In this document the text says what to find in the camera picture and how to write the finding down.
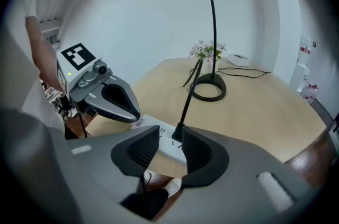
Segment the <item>white box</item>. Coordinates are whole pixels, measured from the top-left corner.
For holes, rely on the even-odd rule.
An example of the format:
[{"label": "white box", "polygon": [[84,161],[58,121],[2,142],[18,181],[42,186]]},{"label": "white box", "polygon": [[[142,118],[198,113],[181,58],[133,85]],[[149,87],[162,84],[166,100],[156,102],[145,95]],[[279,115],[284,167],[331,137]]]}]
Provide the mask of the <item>white box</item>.
[{"label": "white box", "polygon": [[241,55],[228,55],[227,60],[238,67],[249,66],[249,59]]}]

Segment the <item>wooden table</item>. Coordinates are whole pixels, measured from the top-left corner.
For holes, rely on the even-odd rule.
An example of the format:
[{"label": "wooden table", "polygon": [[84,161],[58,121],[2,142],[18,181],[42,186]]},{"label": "wooden table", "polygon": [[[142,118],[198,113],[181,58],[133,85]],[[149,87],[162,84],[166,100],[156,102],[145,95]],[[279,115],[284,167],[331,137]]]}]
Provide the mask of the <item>wooden table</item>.
[{"label": "wooden table", "polygon": [[[194,59],[166,59],[133,85],[141,115],[148,114],[176,126],[188,95],[182,85],[195,65]],[[234,67],[226,60],[219,68]],[[258,76],[257,71],[223,70],[231,74]],[[220,74],[227,86],[226,97],[219,102],[192,98],[185,124],[222,135],[246,140],[264,148],[285,162],[310,145],[325,129],[317,113],[300,95],[274,74],[245,78]],[[196,92],[215,96],[217,88],[199,85]],[[129,124],[97,116],[86,128],[92,136],[108,135],[130,128]],[[182,177],[186,166],[157,153],[149,170]]]}]

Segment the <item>white wall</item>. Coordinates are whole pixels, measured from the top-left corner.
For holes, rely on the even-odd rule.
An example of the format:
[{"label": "white wall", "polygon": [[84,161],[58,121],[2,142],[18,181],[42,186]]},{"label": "white wall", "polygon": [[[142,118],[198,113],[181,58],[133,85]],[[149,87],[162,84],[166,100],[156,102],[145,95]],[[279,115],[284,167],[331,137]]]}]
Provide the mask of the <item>white wall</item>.
[{"label": "white wall", "polygon": [[258,63],[289,84],[295,70],[300,39],[298,0],[262,0],[263,38]]},{"label": "white wall", "polygon": [[[215,0],[218,41],[255,59],[263,23],[258,0]],[[135,82],[166,58],[185,57],[213,38],[209,0],[76,0],[63,22],[61,48],[95,48],[121,78]]]},{"label": "white wall", "polygon": [[317,99],[335,117],[339,112],[339,35],[337,18],[328,0],[299,0],[301,34],[317,47],[311,51],[308,82],[317,84]]}]

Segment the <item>power strip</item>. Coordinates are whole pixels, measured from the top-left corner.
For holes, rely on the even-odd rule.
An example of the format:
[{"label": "power strip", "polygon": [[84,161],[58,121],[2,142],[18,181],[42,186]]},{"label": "power strip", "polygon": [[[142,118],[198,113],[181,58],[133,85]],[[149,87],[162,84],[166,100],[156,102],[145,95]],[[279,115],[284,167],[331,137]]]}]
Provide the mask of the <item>power strip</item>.
[{"label": "power strip", "polygon": [[186,164],[186,157],[181,149],[181,143],[172,138],[175,127],[161,120],[157,120],[149,115],[143,115],[137,122],[132,124],[131,129],[137,129],[144,126],[160,126],[159,151],[164,155]]}]

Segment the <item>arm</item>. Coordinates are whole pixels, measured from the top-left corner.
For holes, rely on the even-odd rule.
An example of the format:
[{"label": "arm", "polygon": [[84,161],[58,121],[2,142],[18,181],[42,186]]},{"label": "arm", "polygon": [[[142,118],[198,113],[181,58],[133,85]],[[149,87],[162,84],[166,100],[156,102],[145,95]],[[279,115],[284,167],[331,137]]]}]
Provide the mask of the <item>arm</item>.
[{"label": "arm", "polygon": [[34,64],[40,78],[50,86],[63,91],[57,78],[57,58],[51,44],[42,35],[37,21],[37,0],[23,0],[26,9],[26,30],[30,40]]},{"label": "arm", "polygon": [[40,78],[50,86],[63,91],[57,78],[57,58],[51,44],[40,32],[37,17],[26,18],[26,30],[30,40],[34,64],[40,70]]}]

